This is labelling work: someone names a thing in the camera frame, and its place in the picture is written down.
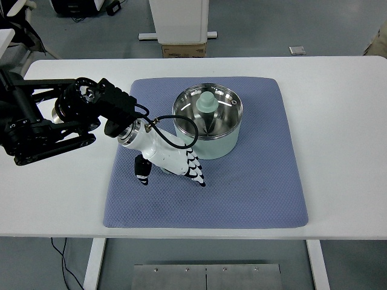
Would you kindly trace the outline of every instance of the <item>blue mat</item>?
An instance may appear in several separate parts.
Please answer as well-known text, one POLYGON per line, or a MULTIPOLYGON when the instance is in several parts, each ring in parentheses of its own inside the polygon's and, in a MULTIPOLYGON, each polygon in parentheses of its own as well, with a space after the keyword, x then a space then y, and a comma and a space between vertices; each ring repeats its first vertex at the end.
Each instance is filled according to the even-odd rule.
MULTIPOLYGON (((217 83, 243 104, 238 142, 226 156, 201 160, 206 187, 153 166, 149 185, 134 175, 139 151, 119 146, 103 224, 119 228, 295 228, 308 222, 284 104, 275 80, 258 77, 143 79, 131 95, 150 118, 167 115, 192 85, 217 83)), ((175 133, 172 120, 158 126, 175 133)))

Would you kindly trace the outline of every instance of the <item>table leg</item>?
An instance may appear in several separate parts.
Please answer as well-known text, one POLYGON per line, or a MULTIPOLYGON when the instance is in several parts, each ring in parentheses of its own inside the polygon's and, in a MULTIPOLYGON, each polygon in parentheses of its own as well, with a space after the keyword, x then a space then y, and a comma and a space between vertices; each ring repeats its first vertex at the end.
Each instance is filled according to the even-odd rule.
POLYGON ((106 238, 93 239, 85 274, 85 281, 83 283, 83 288, 85 290, 97 290, 98 288, 98 280, 102 266, 103 252, 105 251, 105 244, 106 238))
POLYGON ((330 290, 320 240, 307 240, 310 267, 316 290, 330 290))

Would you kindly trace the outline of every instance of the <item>stainless steel pot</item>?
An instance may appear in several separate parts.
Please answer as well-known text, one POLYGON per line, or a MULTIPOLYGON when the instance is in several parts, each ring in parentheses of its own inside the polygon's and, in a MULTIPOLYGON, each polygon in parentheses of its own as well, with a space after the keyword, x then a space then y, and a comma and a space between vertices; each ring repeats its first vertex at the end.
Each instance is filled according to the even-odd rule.
MULTIPOLYGON (((200 159, 215 159, 228 154, 238 141, 242 102, 235 92, 214 83, 203 83, 184 90, 172 112, 192 119, 199 129, 193 149, 200 159)), ((182 119, 174 119, 176 134, 186 144, 192 142, 194 129, 182 119)))

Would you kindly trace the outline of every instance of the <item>white robotic hand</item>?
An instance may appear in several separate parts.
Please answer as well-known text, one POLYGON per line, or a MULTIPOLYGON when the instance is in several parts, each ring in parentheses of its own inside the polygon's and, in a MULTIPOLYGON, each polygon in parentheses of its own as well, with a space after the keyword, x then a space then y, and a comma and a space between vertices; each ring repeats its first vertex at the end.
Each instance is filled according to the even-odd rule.
MULTIPOLYGON (((182 139, 159 129, 161 133, 176 145, 183 146, 182 139)), ((201 166, 192 148, 177 149, 169 145, 154 129, 147 129, 144 121, 138 119, 118 136, 119 143, 129 149, 139 150, 142 156, 136 157, 136 176, 144 184, 148 184, 150 164, 155 164, 163 170, 184 175, 201 186, 206 186, 201 166)))

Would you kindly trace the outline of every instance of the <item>metal floor plate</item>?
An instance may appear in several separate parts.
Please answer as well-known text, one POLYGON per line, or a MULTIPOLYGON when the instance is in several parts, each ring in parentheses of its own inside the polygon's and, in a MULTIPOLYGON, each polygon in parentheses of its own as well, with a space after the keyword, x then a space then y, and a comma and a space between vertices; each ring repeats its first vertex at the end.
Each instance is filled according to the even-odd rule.
POLYGON ((135 265, 133 290, 282 290, 278 264, 135 265))

